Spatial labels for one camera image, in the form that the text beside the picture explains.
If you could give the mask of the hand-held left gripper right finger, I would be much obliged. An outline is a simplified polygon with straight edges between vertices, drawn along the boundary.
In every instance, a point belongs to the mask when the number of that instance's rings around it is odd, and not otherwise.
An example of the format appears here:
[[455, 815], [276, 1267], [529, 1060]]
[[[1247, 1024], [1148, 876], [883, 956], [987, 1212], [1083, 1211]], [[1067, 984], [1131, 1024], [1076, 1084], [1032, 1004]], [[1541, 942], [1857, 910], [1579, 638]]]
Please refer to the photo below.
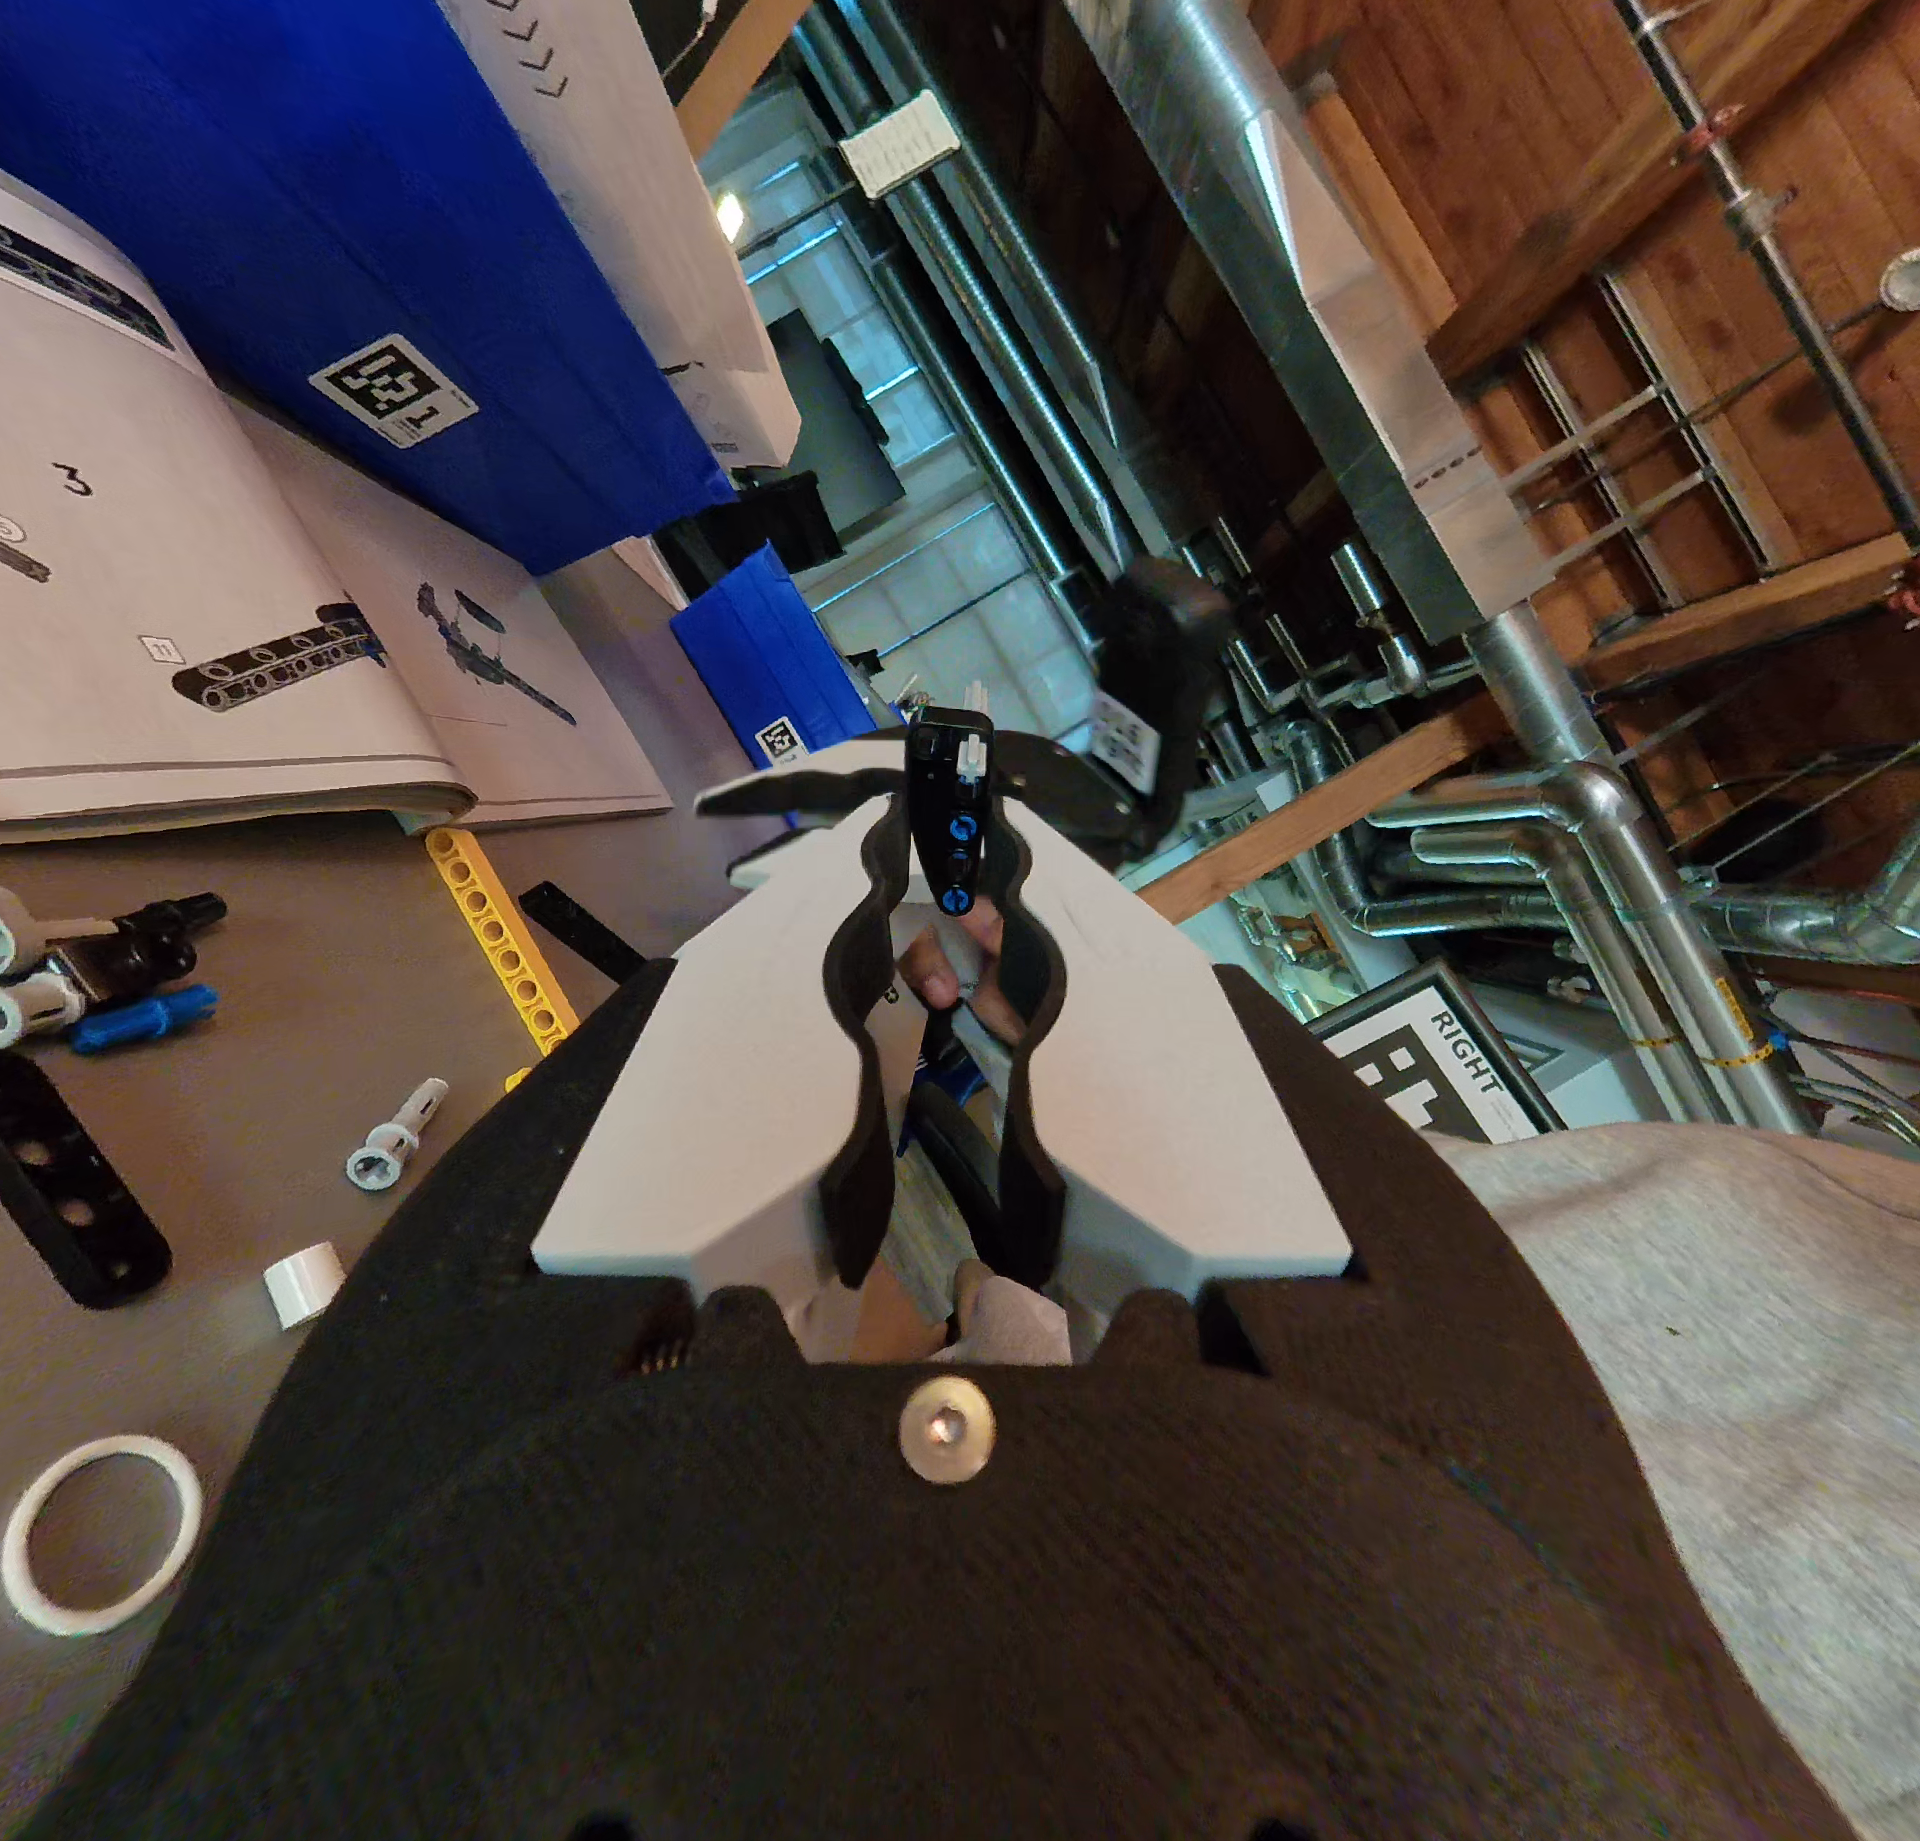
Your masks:
[[1021, 800], [999, 808], [1001, 1250], [1076, 1301], [1333, 1278], [1351, 1236], [1204, 953]]

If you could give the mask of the metal sprinkler pipe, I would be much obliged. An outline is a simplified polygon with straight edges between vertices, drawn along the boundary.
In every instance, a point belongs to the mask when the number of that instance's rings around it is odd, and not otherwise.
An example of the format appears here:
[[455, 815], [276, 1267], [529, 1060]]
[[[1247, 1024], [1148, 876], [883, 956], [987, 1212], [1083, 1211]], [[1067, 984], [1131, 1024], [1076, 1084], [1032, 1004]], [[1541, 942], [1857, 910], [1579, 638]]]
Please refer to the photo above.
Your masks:
[[1757, 266], [1766, 292], [1781, 306], [1800, 356], [1828, 395], [1854, 453], [1884, 501], [1893, 526], [1908, 554], [1917, 554], [1917, 493], [1873, 417], [1833, 330], [1819, 315], [1812, 292], [1779, 241], [1776, 229], [1784, 200], [1764, 194], [1744, 174], [1722, 122], [1711, 115], [1685, 59], [1670, 40], [1667, 23], [1649, 0], [1611, 2], [1630, 31], [1649, 75], [1676, 121], [1685, 162], [1702, 168], [1714, 187], [1731, 230]]

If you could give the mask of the vertical round metal duct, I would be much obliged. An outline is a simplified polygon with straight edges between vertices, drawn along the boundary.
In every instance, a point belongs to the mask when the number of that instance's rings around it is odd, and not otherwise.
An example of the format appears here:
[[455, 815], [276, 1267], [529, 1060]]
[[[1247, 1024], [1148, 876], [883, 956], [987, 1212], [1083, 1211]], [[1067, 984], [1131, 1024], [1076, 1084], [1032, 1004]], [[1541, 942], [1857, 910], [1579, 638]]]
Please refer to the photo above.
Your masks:
[[1521, 818], [1529, 806], [1568, 831], [1732, 1119], [1811, 1137], [1809, 1103], [1709, 939], [1664, 841], [1534, 607], [1524, 601], [1491, 618], [1469, 636], [1469, 648], [1512, 734], [1534, 758], [1529, 772], [1472, 777], [1477, 803], [1501, 818]]

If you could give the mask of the black lego assembly white ends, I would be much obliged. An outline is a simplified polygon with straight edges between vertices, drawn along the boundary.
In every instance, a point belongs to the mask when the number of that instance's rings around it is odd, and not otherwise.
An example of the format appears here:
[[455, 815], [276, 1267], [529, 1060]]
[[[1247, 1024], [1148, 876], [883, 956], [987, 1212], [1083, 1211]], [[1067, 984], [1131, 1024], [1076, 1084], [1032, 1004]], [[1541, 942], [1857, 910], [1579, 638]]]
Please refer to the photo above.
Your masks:
[[198, 893], [127, 916], [46, 918], [4, 889], [2, 1049], [181, 989], [198, 964], [197, 939], [226, 916], [223, 895]]

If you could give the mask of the black case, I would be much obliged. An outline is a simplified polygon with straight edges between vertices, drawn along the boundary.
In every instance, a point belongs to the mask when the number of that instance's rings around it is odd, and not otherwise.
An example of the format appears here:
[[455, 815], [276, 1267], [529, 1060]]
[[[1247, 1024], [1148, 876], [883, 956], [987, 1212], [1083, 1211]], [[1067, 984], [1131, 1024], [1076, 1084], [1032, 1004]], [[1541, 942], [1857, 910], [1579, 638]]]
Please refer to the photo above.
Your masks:
[[666, 525], [650, 540], [678, 578], [707, 582], [763, 548], [773, 548], [793, 575], [847, 554], [811, 470], [751, 484], [728, 503]]

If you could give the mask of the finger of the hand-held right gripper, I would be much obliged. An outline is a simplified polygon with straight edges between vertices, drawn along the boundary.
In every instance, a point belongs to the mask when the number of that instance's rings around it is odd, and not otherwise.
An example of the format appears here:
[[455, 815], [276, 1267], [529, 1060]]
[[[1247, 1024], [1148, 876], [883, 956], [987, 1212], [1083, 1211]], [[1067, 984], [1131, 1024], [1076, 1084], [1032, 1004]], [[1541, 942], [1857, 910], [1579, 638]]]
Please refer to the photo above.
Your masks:
[[906, 738], [853, 738], [703, 791], [693, 808], [708, 820], [842, 820], [904, 792]]
[[736, 858], [728, 868], [728, 884], [733, 891], [757, 891], [793, 878], [822, 891], [868, 891], [873, 874], [863, 851], [885, 820], [885, 808], [856, 808], [833, 822], [805, 824]]

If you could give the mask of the long yellow lego beam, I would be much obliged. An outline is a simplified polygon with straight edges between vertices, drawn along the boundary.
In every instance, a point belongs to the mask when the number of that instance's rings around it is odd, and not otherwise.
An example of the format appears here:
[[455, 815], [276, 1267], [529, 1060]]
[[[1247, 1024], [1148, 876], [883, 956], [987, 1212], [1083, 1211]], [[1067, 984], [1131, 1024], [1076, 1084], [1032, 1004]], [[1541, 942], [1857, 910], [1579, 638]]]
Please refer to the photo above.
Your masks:
[[435, 827], [420, 844], [539, 1056], [548, 1059], [576, 1030], [579, 1015], [514, 895], [473, 833]]

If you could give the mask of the white cardboard box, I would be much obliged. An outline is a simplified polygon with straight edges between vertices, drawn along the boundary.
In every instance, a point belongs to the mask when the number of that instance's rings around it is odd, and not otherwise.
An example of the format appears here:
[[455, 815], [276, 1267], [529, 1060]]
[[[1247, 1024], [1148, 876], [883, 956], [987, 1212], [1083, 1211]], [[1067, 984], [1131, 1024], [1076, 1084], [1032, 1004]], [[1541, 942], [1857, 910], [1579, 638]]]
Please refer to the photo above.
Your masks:
[[435, 0], [726, 470], [803, 415], [631, 0]]

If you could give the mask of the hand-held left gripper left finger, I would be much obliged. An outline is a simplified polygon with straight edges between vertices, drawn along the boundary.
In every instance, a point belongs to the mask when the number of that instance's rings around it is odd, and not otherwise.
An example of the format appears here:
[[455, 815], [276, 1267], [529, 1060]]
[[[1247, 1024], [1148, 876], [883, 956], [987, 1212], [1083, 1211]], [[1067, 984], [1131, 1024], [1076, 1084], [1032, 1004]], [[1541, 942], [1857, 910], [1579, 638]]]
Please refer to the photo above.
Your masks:
[[534, 1236], [540, 1272], [696, 1294], [865, 1282], [898, 1137], [868, 1016], [908, 878], [901, 798], [860, 810], [878, 808], [868, 891], [771, 882], [684, 945]]

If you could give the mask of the person's right forearm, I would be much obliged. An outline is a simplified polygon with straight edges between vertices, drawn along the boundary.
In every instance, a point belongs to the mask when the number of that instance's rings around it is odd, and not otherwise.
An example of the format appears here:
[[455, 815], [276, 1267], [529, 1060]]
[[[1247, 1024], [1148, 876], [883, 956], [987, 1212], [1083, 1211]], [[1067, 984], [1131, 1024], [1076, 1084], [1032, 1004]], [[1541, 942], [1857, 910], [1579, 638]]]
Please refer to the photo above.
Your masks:
[[946, 1319], [923, 1309], [885, 1259], [858, 1301], [848, 1346], [856, 1364], [1067, 1366], [1074, 1358], [1067, 1311], [975, 1256], [946, 1285]]

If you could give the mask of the person's right hand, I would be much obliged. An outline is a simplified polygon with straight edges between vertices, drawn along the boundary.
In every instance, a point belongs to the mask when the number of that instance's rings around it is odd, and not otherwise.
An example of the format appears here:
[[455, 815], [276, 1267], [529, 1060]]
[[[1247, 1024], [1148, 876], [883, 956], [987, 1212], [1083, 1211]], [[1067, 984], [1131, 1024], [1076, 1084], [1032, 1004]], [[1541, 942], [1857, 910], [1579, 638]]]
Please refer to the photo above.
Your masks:
[[996, 1042], [1015, 1047], [1027, 1019], [1001, 981], [1004, 921], [992, 900], [978, 899], [967, 916], [934, 914], [896, 956], [906, 987], [933, 1013], [967, 1008]]

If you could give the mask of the lego instruction booklet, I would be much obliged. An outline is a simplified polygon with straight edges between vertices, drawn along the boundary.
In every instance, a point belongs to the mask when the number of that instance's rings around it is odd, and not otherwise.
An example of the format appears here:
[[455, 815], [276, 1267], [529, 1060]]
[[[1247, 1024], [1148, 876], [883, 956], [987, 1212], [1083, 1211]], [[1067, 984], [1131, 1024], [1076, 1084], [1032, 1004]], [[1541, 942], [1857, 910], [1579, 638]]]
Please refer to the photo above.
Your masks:
[[229, 397], [58, 203], [2, 208], [4, 844], [672, 808], [514, 561]]

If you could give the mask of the blue lego pin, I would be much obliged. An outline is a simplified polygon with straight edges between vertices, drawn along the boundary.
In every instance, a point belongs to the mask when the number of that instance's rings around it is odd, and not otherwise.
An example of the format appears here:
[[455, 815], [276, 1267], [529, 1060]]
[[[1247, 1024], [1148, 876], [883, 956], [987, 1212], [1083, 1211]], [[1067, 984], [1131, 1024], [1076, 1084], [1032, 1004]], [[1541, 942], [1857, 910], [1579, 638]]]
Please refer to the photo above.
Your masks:
[[108, 1013], [86, 1015], [66, 1041], [78, 1056], [97, 1059], [192, 1030], [216, 1015], [220, 1000], [218, 990], [205, 984], [157, 993]]

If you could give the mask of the silver spiral elbow duct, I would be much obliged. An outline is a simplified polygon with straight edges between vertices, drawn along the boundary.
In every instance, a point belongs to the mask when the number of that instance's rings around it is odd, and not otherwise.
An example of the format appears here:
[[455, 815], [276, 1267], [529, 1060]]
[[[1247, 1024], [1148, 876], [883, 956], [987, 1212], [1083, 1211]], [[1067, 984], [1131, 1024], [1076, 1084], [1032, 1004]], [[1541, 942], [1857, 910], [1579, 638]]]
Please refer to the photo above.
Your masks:
[[1692, 910], [1721, 948], [1757, 959], [1918, 964], [1918, 820], [1859, 891], [1732, 886]]

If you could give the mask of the white paper sign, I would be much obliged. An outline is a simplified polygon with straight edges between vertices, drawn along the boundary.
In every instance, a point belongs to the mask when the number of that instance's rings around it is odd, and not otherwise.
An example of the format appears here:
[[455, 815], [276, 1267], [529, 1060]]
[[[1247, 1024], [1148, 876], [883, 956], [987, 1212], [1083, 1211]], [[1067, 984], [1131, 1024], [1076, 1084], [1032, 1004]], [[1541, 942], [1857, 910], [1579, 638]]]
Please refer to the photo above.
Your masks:
[[962, 152], [965, 143], [942, 96], [924, 88], [836, 146], [858, 191], [881, 203]]

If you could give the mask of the white lego cylinder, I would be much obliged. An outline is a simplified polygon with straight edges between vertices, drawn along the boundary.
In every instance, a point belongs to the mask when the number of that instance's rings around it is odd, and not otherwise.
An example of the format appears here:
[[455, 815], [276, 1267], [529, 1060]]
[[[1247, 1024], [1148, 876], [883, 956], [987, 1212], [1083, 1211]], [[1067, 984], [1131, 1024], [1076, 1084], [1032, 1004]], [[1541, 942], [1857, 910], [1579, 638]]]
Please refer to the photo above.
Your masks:
[[342, 1255], [330, 1240], [289, 1253], [271, 1264], [261, 1285], [280, 1332], [294, 1332], [324, 1315], [349, 1278]]

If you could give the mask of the wide black lego beam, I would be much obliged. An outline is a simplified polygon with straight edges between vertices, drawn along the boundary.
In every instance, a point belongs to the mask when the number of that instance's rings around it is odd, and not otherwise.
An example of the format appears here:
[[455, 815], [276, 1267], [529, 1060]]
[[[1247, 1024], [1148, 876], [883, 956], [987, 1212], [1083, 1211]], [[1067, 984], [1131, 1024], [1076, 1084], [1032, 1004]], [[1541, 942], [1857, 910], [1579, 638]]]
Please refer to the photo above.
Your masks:
[[2, 1055], [2, 1205], [66, 1296], [94, 1311], [139, 1301], [174, 1255], [58, 1086]]

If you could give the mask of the large blue bin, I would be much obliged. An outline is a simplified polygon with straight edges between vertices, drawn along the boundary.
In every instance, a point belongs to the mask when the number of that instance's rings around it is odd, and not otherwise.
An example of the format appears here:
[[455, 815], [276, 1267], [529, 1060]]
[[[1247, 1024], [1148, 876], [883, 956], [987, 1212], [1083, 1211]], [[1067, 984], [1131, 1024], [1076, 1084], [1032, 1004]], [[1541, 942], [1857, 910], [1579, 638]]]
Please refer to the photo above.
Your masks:
[[731, 479], [437, 0], [2, 0], [4, 171], [195, 351], [553, 575]]

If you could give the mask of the rectangular metal air duct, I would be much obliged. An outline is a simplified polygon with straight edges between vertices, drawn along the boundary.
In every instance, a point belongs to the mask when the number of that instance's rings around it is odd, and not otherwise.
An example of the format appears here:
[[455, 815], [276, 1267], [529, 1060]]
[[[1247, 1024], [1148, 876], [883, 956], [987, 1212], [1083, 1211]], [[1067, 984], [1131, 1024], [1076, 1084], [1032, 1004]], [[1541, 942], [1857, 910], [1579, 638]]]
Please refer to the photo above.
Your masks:
[[1420, 634], [1553, 566], [1237, 0], [1063, 0]]

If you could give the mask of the person's grey sweatshirt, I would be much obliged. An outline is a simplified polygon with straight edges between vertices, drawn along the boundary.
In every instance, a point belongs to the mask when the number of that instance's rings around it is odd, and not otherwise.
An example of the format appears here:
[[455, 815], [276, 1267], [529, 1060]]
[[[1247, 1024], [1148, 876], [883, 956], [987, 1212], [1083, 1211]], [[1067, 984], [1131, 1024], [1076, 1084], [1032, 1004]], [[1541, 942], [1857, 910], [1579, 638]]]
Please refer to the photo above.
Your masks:
[[1706, 1124], [1428, 1140], [1573, 1327], [1762, 1705], [1861, 1836], [1917, 1836], [1917, 1160]]

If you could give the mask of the black framed printed sign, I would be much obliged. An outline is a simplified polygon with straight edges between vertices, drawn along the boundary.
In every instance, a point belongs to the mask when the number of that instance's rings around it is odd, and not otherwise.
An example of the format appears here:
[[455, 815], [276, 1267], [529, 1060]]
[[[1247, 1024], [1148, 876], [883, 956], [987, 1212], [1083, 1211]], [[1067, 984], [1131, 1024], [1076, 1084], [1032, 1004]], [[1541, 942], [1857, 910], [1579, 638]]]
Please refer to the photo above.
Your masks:
[[1447, 962], [1420, 964], [1306, 1028], [1418, 1132], [1501, 1146], [1566, 1129]]

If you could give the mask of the grey horizontal metal pipe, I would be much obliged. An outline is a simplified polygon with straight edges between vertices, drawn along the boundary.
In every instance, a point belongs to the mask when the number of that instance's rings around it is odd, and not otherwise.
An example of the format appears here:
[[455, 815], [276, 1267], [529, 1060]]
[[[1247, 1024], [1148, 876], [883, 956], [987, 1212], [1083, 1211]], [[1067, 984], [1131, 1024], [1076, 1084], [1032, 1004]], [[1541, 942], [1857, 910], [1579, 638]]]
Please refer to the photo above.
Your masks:
[[1585, 932], [1596, 925], [1625, 928], [1625, 912], [1596, 860], [1590, 833], [1639, 816], [1639, 803], [1621, 778], [1593, 763], [1562, 765], [1537, 775], [1444, 778], [1393, 803], [1390, 827], [1518, 827], [1539, 822], [1547, 876], [1539, 886], [1464, 886], [1443, 893], [1383, 899], [1359, 873], [1343, 827], [1284, 868], [1309, 891], [1318, 891], [1333, 916], [1369, 939], [1415, 939], [1509, 928]]

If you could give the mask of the small blue bin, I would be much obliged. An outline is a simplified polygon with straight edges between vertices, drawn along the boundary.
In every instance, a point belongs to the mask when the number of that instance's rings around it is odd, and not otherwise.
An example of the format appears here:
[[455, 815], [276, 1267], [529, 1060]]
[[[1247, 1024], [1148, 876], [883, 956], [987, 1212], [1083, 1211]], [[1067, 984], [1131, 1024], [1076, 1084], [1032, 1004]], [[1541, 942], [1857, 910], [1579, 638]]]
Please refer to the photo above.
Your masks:
[[668, 626], [754, 771], [781, 768], [878, 724], [865, 683], [771, 543]]

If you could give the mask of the white grey lego connector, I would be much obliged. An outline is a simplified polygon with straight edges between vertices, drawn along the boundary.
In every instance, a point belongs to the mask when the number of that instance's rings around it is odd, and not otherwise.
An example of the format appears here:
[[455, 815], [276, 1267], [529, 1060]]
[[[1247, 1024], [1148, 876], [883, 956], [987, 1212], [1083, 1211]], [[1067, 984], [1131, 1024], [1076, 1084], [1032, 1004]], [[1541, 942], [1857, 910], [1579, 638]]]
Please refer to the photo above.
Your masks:
[[444, 1078], [422, 1081], [400, 1109], [376, 1124], [347, 1157], [344, 1176], [363, 1192], [379, 1195], [397, 1186], [420, 1151], [420, 1137], [449, 1095]]

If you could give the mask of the black lego beam blue pins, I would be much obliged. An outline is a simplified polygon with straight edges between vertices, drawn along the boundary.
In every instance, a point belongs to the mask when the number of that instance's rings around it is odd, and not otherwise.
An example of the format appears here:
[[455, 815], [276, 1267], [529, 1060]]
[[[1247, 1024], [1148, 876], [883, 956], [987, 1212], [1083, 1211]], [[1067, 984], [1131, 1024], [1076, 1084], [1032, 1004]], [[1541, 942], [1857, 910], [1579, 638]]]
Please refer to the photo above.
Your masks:
[[926, 889], [945, 916], [976, 905], [996, 777], [996, 727], [975, 709], [926, 705], [904, 740], [904, 798]]

